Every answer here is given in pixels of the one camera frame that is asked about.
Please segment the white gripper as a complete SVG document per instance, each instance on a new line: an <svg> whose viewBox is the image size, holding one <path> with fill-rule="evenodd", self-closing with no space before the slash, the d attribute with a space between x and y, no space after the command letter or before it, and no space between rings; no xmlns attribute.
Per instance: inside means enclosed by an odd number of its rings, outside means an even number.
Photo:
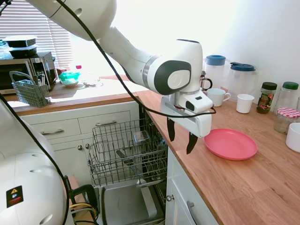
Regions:
<svg viewBox="0 0 300 225"><path fill-rule="evenodd" d="M212 117L210 114L195 116L195 113L189 110L179 110L175 106L171 105L171 102L167 97L161 98L161 112L168 115L175 116L188 116L193 115L192 118L170 118L167 117L167 130L170 141L175 139L175 123L180 124L187 129L189 133L189 141L187 144L187 155L190 154L195 147L198 137L205 137L210 133Z"/></svg>

